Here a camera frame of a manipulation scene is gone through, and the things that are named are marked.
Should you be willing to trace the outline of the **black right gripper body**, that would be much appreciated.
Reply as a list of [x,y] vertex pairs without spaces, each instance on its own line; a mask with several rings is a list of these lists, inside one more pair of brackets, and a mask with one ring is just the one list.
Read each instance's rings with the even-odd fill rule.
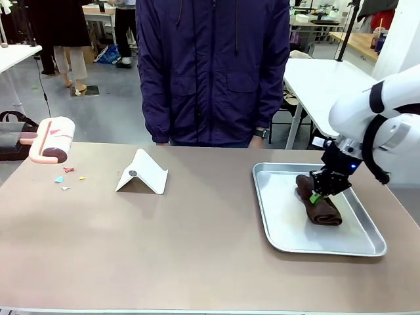
[[335,140],[324,141],[325,149],[321,160],[324,166],[321,170],[320,182],[322,184],[349,184],[349,178],[362,164],[362,155],[359,148],[345,144],[343,148]]

